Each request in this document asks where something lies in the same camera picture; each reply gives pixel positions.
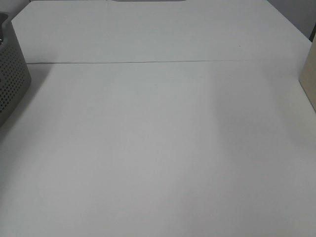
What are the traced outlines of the beige plastic bin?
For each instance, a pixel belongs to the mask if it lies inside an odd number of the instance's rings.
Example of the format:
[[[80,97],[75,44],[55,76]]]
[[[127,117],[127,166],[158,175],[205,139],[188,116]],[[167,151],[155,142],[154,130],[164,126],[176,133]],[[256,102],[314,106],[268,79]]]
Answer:
[[[314,38],[305,60],[299,82],[312,108],[316,110],[316,39]]]

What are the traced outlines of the grey perforated plastic basket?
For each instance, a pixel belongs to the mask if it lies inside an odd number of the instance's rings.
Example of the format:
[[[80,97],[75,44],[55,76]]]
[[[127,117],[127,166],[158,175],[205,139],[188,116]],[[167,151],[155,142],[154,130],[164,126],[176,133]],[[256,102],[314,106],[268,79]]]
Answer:
[[[13,113],[31,84],[31,76],[7,12],[0,13],[0,124]]]

